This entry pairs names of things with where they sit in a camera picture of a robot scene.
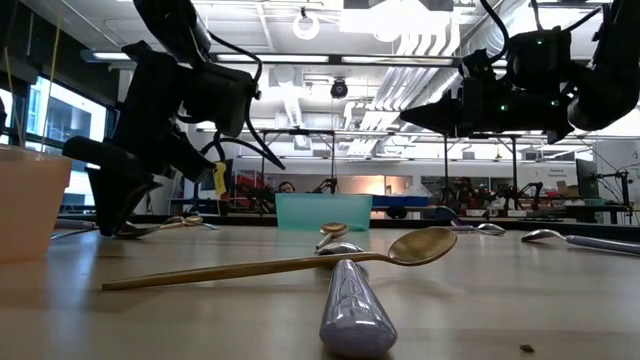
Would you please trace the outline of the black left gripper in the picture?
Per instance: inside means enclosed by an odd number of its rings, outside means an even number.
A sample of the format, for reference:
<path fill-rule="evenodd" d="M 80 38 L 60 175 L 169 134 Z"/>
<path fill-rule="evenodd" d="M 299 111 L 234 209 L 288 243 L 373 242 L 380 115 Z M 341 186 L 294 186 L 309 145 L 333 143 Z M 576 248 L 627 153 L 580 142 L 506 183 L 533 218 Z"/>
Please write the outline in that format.
<path fill-rule="evenodd" d="M 102 235 L 118 234 L 140 201 L 161 187 L 153 176 L 171 178 L 179 171 L 200 182 L 215 169 L 175 124 L 185 71 L 143 41 L 123 52 L 136 69 L 112 136 L 101 142 L 74 136 L 63 147 L 64 156 L 101 168 L 87 174 Z"/>

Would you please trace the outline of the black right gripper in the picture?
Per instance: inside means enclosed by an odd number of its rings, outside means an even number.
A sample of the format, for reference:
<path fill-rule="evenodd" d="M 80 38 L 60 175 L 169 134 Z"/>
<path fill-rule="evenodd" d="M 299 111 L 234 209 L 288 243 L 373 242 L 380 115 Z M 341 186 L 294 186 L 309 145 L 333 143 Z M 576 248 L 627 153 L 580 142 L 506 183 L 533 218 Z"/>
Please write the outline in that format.
<path fill-rule="evenodd" d="M 536 65 L 509 55 L 505 73 L 498 77 L 484 49 L 463 58 L 464 78 L 459 89 L 459 133 L 503 133 L 540 130 L 555 143 L 574 127 L 567 119 L 569 98 L 559 90 L 559 80 Z M 442 135 L 455 136 L 457 124 L 449 116 L 458 106 L 451 93 L 433 103 L 403 110 L 403 121 Z"/>

